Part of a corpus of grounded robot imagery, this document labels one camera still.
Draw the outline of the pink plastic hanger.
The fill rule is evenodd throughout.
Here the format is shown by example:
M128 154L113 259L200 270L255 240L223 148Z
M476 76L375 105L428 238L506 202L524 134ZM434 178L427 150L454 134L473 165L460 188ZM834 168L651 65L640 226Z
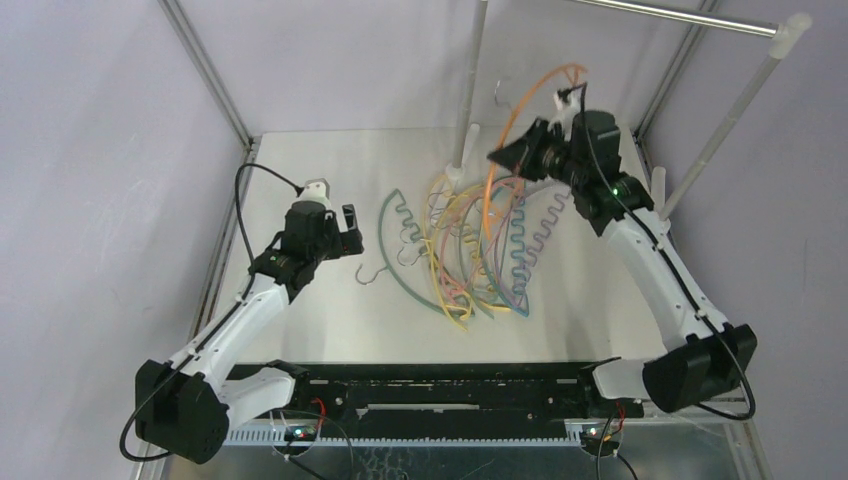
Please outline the pink plastic hanger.
M525 183L512 177L440 193L446 205L429 215L428 254L445 314L459 321L476 314L529 315L526 193Z

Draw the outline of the purple plastic hanger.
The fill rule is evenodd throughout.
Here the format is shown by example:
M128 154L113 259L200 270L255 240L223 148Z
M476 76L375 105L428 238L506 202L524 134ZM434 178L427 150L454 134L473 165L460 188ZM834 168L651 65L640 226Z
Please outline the purple plastic hanger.
M544 251L547 241L553 234L554 228L564 212L566 203L570 198L570 188L555 184L550 181L530 184L524 186L524 192L520 195L524 198L524 210L527 200L531 198L549 196L550 204L543 212L538 225L530 232L526 229L526 252L525 257L532 278L532 269L537 265L541 253Z

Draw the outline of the orange plastic hanger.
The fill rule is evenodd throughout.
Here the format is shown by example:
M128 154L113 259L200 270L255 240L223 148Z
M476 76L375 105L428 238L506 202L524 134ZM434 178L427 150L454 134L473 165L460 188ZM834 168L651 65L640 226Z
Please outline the orange plastic hanger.
M515 122L518 120L520 115L526 109L527 105L543 86L545 86L558 75L563 76L570 86L576 86L581 76L586 75L587 73L588 68L586 66L575 62L559 65L554 69L550 70L549 72L545 73L521 96L518 103L511 108L510 115L506 121L505 126L501 130L500 136L495 147L500 148L505 145L506 140L508 139L508 136L512 130L512 127L515 125ZM492 202L491 195L493 193L496 170L496 166L492 164L489 167L487 176L485 177L485 180L483 182L481 227L483 230L483 236L486 240L492 239L490 210Z

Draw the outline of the light green plastic hanger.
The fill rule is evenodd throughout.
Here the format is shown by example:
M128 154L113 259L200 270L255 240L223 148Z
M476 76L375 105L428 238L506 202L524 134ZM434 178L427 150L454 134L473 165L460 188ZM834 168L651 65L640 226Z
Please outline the light green plastic hanger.
M462 216L460 217L458 233L458 257L462 285L464 291L470 297L473 312L493 319L494 311L492 305L488 302L490 284L483 268L483 260L480 257L481 196L482 194L478 194L470 197L467 204L461 210Z

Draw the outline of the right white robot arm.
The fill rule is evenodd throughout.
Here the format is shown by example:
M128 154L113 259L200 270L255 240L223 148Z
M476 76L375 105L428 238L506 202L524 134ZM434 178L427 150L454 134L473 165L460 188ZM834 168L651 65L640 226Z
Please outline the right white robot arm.
M579 406L602 416L618 399L639 399L666 413L697 407L749 420L756 399L746 370L757 337L747 324L732 325L698 286L646 188L622 170L620 140L612 114L588 110L575 115L568 134L538 118L487 155L524 180L567 185L578 214L619 256L658 326L665 353L593 367L591 380L578 388Z

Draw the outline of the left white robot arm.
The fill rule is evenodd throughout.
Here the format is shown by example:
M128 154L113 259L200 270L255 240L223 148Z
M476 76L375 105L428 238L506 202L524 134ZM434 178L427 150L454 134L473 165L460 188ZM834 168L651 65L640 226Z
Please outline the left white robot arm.
M232 306L164 362L147 360L135 375L135 408L123 427L119 450L128 460L129 434L203 464L243 424L279 408L290 417L311 407L311 388L296 367L272 361L252 375L229 375L243 351L312 282L318 267L360 255L362 233L353 205L332 210L324 200L294 202L284 227L250 262L246 282Z

